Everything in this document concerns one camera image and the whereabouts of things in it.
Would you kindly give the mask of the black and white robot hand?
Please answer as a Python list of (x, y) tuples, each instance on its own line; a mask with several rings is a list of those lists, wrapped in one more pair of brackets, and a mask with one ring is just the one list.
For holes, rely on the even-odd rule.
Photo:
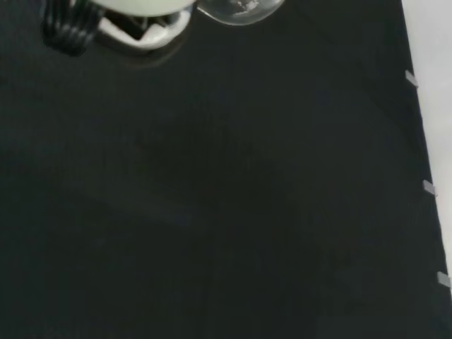
[(195, 1), (43, 1), (42, 39), (72, 57), (93, 40), (148, 56), (180, 40), (195, 8)]

